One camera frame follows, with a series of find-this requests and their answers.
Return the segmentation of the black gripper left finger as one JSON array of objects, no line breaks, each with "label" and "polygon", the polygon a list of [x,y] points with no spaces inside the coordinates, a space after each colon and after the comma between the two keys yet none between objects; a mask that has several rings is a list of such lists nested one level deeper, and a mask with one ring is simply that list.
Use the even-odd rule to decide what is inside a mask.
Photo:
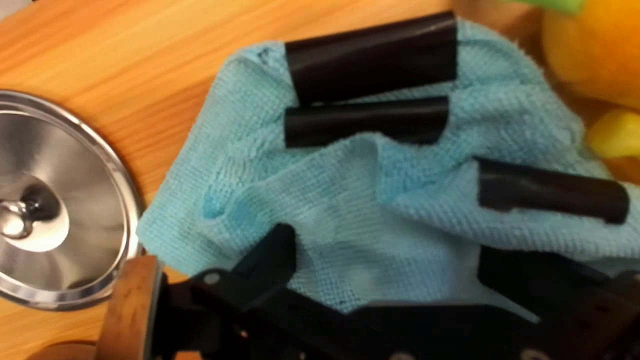
[{"label": "black gripper left finger", "polygon": [[276,224],[233,269],[202,269],[169,285],[167,297],[172,305],[189,310],[278,313],[297,305],[297,293],[288,288],[297,269],[297,230]]}]

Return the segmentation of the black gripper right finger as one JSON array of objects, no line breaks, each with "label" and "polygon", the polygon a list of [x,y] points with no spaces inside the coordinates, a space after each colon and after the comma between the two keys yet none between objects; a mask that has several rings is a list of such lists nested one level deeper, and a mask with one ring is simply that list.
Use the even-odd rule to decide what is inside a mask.
[{"label": "black gripper right finger", "polygon": [[639,285],[553,251],[485,247],[479,280],[542,319],[586,313],[636,318]]}]

